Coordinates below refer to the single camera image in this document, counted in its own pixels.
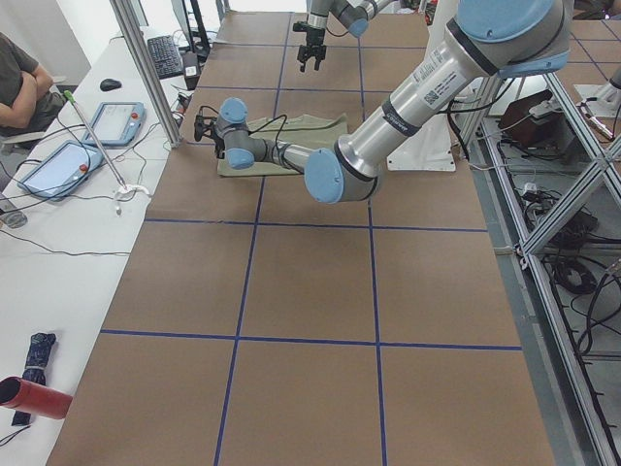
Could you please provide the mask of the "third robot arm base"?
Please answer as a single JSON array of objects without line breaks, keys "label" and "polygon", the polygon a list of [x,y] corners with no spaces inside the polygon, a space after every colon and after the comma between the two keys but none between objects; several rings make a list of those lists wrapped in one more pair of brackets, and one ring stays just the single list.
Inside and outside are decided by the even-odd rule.
[{"label": "third robot arm base", "polygon": [[614,118],[620,109],[620,68],[605,84],[575,84],[573,87],[589,116]]}]

